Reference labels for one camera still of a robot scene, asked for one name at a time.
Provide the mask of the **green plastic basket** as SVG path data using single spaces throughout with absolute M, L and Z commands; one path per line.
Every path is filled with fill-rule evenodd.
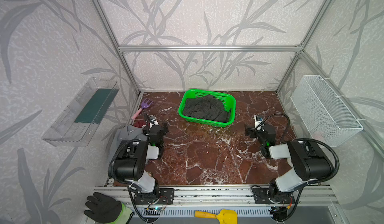
M 179 115 L 188 122 L 227 127 L 235 120 L 236 99 L 226 93 L 200 89 L 185 92 Z

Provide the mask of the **dark grey striped shirt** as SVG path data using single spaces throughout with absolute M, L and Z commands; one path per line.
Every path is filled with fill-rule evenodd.
M 227 123 L 231 112 L 225 111 L 224 104 L 219 99 L 207 95 L 187 99 L 182 114 L 195 119 Z

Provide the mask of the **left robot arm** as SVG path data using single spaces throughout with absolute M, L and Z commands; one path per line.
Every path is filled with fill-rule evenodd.
M 139 203 L 152 203 L 161 196 L 158 181 L 145 167 L 147 161 L 159 160 L 164 153 L 164 136 L 169 132 L 166 123 L 147 124 L 143 128 L 132 125 L 117 130 L 109 155 L 108 176 L 137 196 Z

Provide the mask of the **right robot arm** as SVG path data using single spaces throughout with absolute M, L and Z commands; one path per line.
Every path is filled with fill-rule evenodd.
M 289 159 L 293 167 L 284 175 L 272 179 L 267 188 L 253 186 L 251 191 L 256 204 L 294 204 L 294 192 L 304 187 L 331 180 L 340 169 L 336 152 L 327 144 L 300 138 L 276 144 L 276 130 L 271 125 L 245 125 L 245 135 L 256 138 L 262 155 L 268 159 Z

